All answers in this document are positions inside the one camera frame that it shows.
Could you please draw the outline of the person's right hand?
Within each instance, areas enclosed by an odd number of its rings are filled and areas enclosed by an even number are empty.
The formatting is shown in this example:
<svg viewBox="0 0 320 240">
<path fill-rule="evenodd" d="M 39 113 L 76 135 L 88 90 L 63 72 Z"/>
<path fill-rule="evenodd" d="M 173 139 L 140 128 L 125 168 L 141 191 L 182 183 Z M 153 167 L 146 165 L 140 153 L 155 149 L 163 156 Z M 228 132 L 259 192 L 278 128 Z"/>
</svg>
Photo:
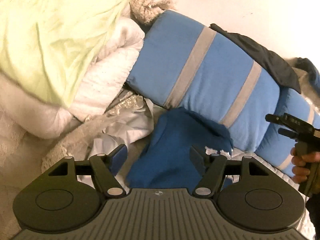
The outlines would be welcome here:
<svg viewBox="0 0 320 240">
<path fill-rule="evenodd" d="M 296 153 L 296 148 L 291 149 L 291 163 L 294 165 L 292 168 L 292 172 L 294 176 L 292 180 L 296 184 L 301 184 L 310 176 L 310 169 L 306 167 L 309 163 L 319 163 L 320 153 L 319 152 L 311 152 L 309 154 L 305 154 L 302 157 L 299 157 Z"/>
</svg>

